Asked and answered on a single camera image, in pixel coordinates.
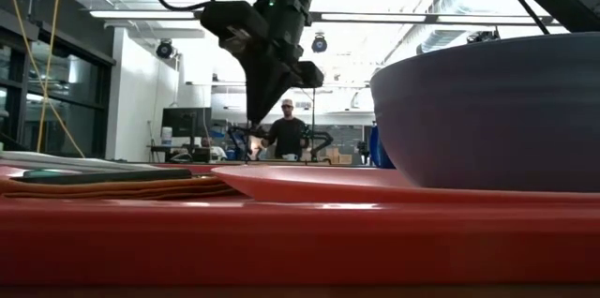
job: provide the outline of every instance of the security camera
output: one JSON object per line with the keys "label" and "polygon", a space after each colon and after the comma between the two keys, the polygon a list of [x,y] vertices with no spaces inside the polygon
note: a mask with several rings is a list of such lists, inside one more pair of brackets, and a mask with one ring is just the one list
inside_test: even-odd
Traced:
{"label": "security camera", "polygon": [[161,39],[157,47],[157,56],[162,59],[173,59],[177,55],[177,49],[173,46],[171,39]]}
{"label": "security camera", "polygon": [[324,33],[317,33],[315,35],[315,39],[312,41],[312,51],[315,53],[327,51],[327,40],[325,40]]}

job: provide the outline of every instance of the black shirt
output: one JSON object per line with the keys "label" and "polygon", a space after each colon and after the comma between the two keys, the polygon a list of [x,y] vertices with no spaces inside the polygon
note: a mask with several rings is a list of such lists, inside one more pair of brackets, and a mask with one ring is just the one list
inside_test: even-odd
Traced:
{"label": "black shirt", "polygon": [[281,118],[273,123],[269,130],[269,144],[277,141],[276,158],[282,158],[286,154],[296,154],[298,157],[302,155],[300,140],[304,128],[304,122],[296,118],[291,120]]}

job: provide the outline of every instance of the folded cloth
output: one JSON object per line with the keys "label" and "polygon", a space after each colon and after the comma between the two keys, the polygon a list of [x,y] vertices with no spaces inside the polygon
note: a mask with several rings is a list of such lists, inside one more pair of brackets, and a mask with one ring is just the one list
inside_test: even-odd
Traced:
{"label": "folded cloth", "polygon": [[216,176],[150,182],[107,182],[89,185],[36,185],[0,180],[0,197],[30,199],[182,200],[240,193]]}

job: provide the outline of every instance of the computer monitor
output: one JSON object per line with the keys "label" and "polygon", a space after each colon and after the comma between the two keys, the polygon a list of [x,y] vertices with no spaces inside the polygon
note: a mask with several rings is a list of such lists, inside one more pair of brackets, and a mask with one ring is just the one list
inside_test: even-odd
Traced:
{"label": "computer monitor", "polygon": [[[210,130],[211,109],[205,108],[166,108],[162,110],[162,126],[172,128],[174,138],[207,137],[205,128]],[[192,119],[196,122],[192,134]]]}

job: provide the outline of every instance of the pink plate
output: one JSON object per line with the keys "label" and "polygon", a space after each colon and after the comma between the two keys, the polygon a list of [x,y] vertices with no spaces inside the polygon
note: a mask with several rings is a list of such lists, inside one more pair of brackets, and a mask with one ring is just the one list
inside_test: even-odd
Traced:
{"label": "pink plate", "polygon": [[399,171],[371,168],[231,166],[212,172],[256,201],[600,203],[600,194],[590,193],[424,188]]}

